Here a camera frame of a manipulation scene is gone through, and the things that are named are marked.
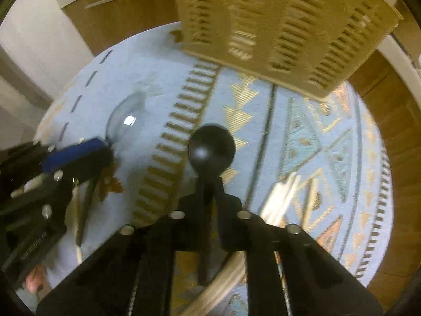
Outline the person left hand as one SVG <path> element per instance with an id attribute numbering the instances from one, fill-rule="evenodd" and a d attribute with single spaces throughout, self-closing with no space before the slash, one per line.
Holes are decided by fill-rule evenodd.
<path id="1" fill-rule="evenodd" d="M 28 273 L 25 280 L 25 286 L 32 294 L 40 292 L 47 286 L 46 268 L 42 264 L 37 265 Z"/>

